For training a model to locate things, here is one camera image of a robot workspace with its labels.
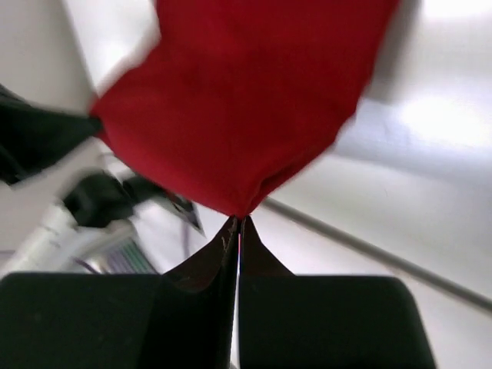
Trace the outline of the dark red t-shirt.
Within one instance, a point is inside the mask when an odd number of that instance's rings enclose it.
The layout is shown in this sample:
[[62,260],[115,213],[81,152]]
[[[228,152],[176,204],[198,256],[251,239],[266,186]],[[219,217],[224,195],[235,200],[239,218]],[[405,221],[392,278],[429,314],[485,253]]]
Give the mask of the dark red t-shirt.
[[158,1],[159,42],[91,111],[137,173],[244,217],[334,143],[397,6]]

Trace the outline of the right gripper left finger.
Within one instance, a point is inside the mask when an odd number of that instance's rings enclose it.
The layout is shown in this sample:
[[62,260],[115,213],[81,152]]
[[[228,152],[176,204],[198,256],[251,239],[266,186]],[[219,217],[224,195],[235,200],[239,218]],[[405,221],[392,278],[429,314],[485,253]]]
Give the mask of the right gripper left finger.
[[238,220],[165,274],[14,273],[1,282],[3,368],[226,368]]

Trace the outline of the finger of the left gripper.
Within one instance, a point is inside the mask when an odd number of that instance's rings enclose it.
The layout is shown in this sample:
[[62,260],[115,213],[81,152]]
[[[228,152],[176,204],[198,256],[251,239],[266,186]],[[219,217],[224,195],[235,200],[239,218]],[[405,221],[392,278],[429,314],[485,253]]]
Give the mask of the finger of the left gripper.
[[38,175],[101,130],[98,118],[33,106],[2,86],[1,181]]

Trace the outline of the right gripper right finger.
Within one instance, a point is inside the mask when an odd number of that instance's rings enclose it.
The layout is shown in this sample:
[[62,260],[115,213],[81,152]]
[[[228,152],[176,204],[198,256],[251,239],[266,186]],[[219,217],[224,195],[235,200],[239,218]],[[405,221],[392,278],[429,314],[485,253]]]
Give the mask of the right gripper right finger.
[[433,368],[413,295],[389,276],[296,275],[241,225],[242,368]]

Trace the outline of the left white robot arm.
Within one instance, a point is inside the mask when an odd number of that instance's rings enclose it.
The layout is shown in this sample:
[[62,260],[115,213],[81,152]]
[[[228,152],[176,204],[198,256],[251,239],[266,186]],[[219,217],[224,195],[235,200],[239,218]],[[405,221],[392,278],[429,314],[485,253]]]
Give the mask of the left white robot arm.
[[[35,107],[2,88],[2,182],[17,185],[41,174],[101,130],[98,118]],[[83,176],[48,207],[1,274],[41,269],[70,231],[106,228],[130,218],[136,206],[152,198],[168,198],[168,193],[140,176],[124,181],[103,171]]]

